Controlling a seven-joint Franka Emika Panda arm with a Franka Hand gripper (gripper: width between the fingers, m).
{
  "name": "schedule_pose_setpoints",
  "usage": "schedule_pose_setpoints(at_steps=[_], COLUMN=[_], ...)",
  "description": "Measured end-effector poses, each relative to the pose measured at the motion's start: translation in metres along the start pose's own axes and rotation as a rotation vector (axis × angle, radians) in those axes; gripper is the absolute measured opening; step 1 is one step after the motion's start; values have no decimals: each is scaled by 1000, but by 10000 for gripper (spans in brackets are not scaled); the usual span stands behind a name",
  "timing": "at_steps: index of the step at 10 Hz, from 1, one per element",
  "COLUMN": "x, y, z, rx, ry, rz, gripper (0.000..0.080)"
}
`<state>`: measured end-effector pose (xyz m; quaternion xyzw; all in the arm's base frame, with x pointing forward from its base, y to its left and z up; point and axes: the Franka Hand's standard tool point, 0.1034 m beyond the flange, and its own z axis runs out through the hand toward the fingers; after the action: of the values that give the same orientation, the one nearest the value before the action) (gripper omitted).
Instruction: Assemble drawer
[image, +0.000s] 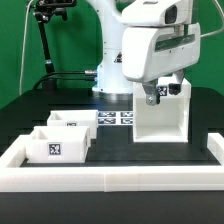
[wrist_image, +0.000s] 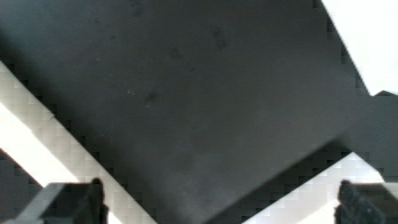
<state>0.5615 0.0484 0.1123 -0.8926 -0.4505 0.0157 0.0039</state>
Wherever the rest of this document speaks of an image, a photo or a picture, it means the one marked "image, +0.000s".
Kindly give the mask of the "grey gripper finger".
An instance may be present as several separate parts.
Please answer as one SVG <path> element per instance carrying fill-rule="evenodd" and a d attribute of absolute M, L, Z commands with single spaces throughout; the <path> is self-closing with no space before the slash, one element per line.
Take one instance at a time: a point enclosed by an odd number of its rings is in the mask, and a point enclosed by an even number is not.
<path fill-rule="evenodd" d="M 157 90 L 157 82 L 150 81 L 143 84 L 143 89 L 146 94 L 146 103 L 150 106 L 155 106 L 160 103 L 160 96 Z"/>
<path fill-rule="evenodd" d="M 181 92 L 181 86 L 184 79 L 184 70 L 178 70 L 173 73 L 173 82 L 169 84 L 169 93 L 171 95 L 178 95 Z"/>

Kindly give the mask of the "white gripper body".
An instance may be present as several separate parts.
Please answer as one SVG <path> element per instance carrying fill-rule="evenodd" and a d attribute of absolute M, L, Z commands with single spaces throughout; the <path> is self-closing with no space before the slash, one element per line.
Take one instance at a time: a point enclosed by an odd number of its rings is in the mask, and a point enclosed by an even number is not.
<path fill-rule="evenodd" d="M 147 83 L 195 64 L 200 25 L 178 35 L 174 27 L 128 27 L 122 38 L 122 70 L 127 80 Z"/>

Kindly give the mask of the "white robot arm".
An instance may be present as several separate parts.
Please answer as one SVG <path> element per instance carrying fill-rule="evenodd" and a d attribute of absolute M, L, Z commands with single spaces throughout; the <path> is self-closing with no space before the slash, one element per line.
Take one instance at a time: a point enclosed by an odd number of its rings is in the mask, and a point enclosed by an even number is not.
<path fill-rule="evenodd" d="M 171 95 L 182 90 L 184 69 L 200 55 L 200 25 L 192 20 L 194 0 L 87 0 L 97 12 L 103 58 L 97 67 L 93 94 L 110 100 L 128 99 L 140 83 L 149 105 L 160 103 L 161 77 L 170 75 Z"/>

